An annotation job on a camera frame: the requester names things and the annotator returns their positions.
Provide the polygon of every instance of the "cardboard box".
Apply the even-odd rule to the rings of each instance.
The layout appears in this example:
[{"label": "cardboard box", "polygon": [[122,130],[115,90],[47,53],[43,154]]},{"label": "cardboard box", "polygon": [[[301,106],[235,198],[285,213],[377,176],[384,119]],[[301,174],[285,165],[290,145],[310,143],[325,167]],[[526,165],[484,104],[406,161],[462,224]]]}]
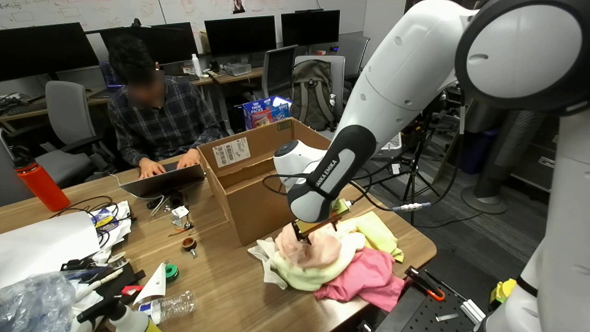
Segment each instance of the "cardboard box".
[{"label": "cardboard box", "polygon": [[[272,191],[262,182],[277,173],[275,150],[292,139],[321,149],[331,143],[318,130],[288,117],[200,147],[209,184],[242,243],[251,243],[294,220],[286,195]],[[281,187],[279,176],[266,182]]]}]

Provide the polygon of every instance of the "red bottle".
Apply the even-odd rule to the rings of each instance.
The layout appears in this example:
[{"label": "red bottle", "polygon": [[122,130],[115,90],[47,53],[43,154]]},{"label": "red bottle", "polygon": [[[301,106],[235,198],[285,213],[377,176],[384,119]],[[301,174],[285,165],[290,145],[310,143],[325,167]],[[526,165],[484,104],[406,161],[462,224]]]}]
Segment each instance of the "red bottle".
[{"label": "red bottle", "polygon": [[41,163],[19,163],[23,161],[17,161],[17,174],[45,202],[47,208],[60,211],[71,206],[71,198],[62,191],[58,182]]}]

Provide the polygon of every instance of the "plaid shirt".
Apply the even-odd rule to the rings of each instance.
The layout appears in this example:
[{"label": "plaid shirt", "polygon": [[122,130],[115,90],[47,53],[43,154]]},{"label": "plaid shirt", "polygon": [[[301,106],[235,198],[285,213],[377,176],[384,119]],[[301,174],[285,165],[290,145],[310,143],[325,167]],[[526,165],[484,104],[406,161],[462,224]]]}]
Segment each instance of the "plaid shirt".
[{"label": "plaid shirt", "polygon": [[196,86],[178,77],[163,77],[163,82],[163,108],[135,99],[130,88],[121,88],[109,102],[117,145],[130,163],[180,154],[224,136]]}]

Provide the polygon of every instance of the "man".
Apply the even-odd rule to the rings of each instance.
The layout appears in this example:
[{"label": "man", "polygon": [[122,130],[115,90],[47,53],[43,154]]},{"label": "man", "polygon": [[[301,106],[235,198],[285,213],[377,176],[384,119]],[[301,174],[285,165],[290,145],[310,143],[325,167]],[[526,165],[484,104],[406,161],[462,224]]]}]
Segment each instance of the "man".
[{"label": "man", "polygon": [[224,136],[215,112],[183,78],[163,77],[146,43],[135,36],[113,42],[109,62],[126,84],[109,102],[122,156],[141,167],[141,178],[165,173],[157,161],[185,152],[178,167],[200,161],[198,145]]}]

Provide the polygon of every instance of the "robotic arm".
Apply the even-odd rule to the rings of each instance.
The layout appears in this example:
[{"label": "robotic arm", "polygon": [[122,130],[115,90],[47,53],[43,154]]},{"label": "robotic arm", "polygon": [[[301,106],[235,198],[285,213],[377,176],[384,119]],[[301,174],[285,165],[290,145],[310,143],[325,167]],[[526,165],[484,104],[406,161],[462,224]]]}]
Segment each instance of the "robotic arm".
[{"label": "robotic arm", "polygon": [[285,178],[290,208],[305,220],[325,219],[366,160],[454,75],[469,99],[567,115],[546,237],[526,265],[522,285],[484,326],[587,329],[590,112],[583,110],[590,104],[590,1],[491,0],[480,12],[449,0],[414,5],[362,71],[331,147],[294,141],[277,150],[277,171],[299,173]]}]

